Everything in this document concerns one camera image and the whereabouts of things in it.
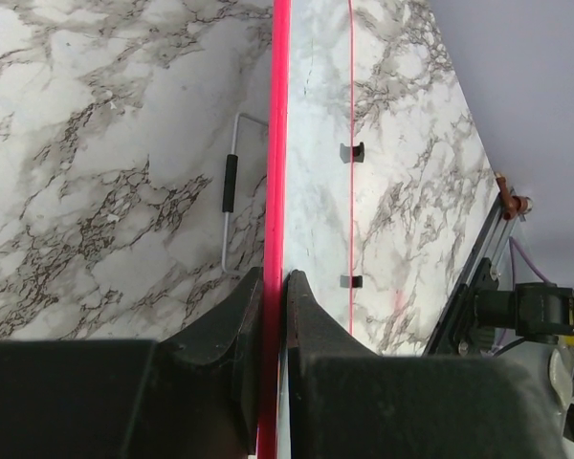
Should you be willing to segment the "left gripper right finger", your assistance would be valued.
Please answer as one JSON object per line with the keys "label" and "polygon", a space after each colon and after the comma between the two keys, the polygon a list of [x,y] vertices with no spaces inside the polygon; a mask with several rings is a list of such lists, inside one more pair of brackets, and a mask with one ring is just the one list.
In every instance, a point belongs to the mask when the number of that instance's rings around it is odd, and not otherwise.
{"label": "left gripper right finger", "polygon": [[552,404],[521,365],[376,355],[301,271],[288,278],[286,314],[293,457],[564,457]]}

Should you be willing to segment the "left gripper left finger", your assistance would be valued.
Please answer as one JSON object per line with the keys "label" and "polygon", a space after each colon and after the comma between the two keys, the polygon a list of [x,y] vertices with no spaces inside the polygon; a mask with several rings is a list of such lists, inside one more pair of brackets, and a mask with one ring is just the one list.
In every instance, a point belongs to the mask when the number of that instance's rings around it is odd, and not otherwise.
{"label": "left gripper left finger", "polygon": [[245,458],[262,271],[162,340],[0,340],[0,458]]}

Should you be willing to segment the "pink framed whiteboard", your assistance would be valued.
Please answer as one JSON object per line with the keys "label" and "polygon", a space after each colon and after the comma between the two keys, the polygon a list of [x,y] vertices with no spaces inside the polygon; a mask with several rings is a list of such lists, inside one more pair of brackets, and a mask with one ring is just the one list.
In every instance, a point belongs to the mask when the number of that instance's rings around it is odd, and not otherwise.
{"label": "pink framed whiteboard", "polygon": [[350,321],[352,142],[350,3],[276,1],[263,259],[263,365],[257,454],[289,454],[282,332],[287,276],[306,274],[341,326]]}

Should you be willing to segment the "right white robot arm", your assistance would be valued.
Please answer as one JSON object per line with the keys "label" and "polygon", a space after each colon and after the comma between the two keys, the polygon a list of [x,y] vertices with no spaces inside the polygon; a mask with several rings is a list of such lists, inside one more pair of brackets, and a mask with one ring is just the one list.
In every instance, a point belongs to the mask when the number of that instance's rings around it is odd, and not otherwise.
{"label": "right white robot arm", "polygon": [[550,392],[563,436],[574,443],[574,289],[543,281],[501,290],[485,257],[451,306],[449,349],[524,366]]}

